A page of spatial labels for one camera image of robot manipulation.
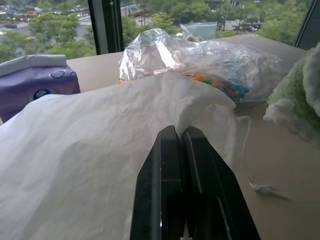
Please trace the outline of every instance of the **table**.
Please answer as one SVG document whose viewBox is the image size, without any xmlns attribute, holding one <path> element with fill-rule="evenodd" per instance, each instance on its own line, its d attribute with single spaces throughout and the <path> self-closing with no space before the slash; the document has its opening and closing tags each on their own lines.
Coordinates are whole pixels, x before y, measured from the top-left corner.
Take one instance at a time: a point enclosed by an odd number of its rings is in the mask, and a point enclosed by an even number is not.
<svg viewBox="0 0 320 240">
<path fill-rule="evenodd" d="M 221 38 L 219 41 L 242 44 L 276 54 L 288 72 L 306 52 L 254 34 Z M 121 53 L 68 60 L 77 72 L 82 92 L 118 82 Z M 236 114 L 252 118 L 251 133 L 243 160 L 234 173 L 262 240 L 319 239 L 320 151 L 289 133 L 287 129 L 263 121 L 266 103 L 249 104 Z M 276 184 L 288 193 L 291 202 L 260 196 L 248 186 L 248 176 L 259 184 Z"/>
</svg>

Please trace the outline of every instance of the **plastic wrap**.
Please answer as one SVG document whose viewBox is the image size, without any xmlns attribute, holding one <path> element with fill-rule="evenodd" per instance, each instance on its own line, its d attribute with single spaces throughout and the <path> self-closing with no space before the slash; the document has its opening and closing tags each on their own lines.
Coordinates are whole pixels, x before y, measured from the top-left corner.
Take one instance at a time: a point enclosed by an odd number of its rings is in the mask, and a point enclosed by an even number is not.
<svg viewBox="0 0 320 240">
<path fill-rule="evenodd" d="M 187 39 L 189 36 L 200 40 L 212 40 L 216 38 L 217 22 L 194 22 L 180 24 L 182 36 Z"/>
<path fill-rule="evenodd" d="M 277 86 L 281 60 L 241 45 L 184 41 L 162 29 L 141 33 L 124 50 L 119 81 L 159 73 L 182 74 L 224 92 L 235 102 L 265 101 Z"/>
</svg>

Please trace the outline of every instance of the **plush toy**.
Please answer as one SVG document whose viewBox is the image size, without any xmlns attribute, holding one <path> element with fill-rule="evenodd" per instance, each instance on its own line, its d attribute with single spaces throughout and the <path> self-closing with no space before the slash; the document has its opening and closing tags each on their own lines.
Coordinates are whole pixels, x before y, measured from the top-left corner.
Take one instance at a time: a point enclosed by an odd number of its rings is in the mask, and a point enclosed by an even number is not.
<svg viewBox="0 0 320 240">
<path fill-rule="evenodd" d="M 320 44 L 297 62 L 269 97 L 264 120 L 320 149 Z"/>
</svg>

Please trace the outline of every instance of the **window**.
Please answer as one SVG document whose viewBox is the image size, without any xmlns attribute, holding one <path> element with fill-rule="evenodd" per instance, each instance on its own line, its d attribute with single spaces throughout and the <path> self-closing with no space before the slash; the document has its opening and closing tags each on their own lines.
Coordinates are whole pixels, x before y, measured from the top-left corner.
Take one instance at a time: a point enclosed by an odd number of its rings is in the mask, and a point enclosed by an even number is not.
<svg viewBox="0 0 320 240">
<path fill-rule="evenodd" d="M 96 55 L 87 0 L 0 0 L 0 63 L 25 54 Z"/>
<path fill-rule="evenodd" d="M 127 46 L 151 28 L 176 35 L 192 23 L 206 23 L 206 28 L 194 29 L 194 37 L 255 33 L 293 46 L 311 4 L 312 0 L 122 0 L 123 41 Z"/>
</svg>

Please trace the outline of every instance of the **purple tissue box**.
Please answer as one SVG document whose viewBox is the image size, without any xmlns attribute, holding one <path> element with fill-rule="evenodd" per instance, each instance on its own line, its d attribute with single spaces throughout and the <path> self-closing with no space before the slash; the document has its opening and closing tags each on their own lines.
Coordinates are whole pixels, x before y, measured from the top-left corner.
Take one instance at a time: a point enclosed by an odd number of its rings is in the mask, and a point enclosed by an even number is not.
<svg viewBox="0 0 320 240">
<path fill-rule="evenodd" d="M 0 118 L 5 123 L 44 95 L 80 93 L 64 55 L 28 55 L 0 64 Z"/>
</svg>

